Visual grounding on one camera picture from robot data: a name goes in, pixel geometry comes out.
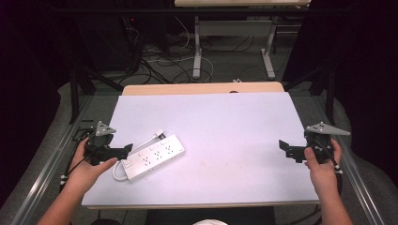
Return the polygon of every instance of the white table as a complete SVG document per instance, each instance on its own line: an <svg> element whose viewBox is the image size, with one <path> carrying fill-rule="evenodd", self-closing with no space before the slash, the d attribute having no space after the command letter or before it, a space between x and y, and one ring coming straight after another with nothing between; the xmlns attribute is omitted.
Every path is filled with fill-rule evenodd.
<svg viewBox="0 0 398 225"><path fill-rule="evenodd" d="M85 194L82 205L148 209L318 203L308 169L286 158L278 146L279 139L306 143L292 100L276 82L272 92L258 92L262 84L269 86L254 83L254 93L242 93L249 91L249 83L231 83L230 89L225 83L164 86L166 92L189 90L185 95L137 94L134 86L127 88L110 124L117 130L111 146L138 145L162 128L166 136L177 135L186 153L133 182L115 181L111 169ZM146 87L161 92L162 85Z"/></svg>
<svg viewBox="0 0 398 225"><path fill-rule="evenodd" d="M176 0L177 7L203 8L203 7L282 7L305 6L311 0ZM269 52L275 36L278 18L272 21L199 21L195 17L195 59L193 63L193 78L200 78L202 49L200 36L257 36L267 37L266 48L261 49L261 54L269 79L275 79L275 72L269 59Z"/></svg>

